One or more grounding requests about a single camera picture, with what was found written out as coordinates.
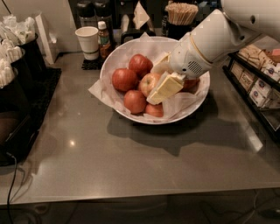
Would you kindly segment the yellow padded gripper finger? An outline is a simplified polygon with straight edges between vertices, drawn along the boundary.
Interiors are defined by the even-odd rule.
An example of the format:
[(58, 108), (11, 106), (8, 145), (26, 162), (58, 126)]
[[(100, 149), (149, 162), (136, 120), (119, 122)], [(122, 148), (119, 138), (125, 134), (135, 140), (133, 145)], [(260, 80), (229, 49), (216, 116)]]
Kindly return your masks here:
[(156, 74), (164, 74), (165, 72), (171, 74), (172, 68), (170, 66), (170, 54), (168, 52), (161, 53), (150, 71)]
[(178, 93), (184, 86), (185, 76), (182, 74), (164, 72), (157, 85), (150, 91), (147, 102), (157, 105)]

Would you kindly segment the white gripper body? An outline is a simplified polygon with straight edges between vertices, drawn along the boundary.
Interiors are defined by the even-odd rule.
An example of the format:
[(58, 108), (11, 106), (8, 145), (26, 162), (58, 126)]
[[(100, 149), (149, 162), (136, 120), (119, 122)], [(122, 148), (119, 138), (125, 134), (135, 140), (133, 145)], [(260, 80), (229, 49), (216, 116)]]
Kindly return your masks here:
[(198, 78), (212, 67), (212, 63), (195, 45), (190, 32), (181, 38), (171, 51), (169, 65), (174, 72), (184, 75), (187, 79)]

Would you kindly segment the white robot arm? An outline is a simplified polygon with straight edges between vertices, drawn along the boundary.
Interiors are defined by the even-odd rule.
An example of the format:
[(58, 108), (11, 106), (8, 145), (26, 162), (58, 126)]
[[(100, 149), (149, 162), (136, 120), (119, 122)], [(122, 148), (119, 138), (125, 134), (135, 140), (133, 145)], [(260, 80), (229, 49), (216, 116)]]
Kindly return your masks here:
[(168, 55), (165, 73), (147, 101), (157, 105), (183, 88), (185, 79), (209, 71), (224, 56), (267, 35), (280, 38), (280, 0), (220, 0), (214, 10), (185, 34)]

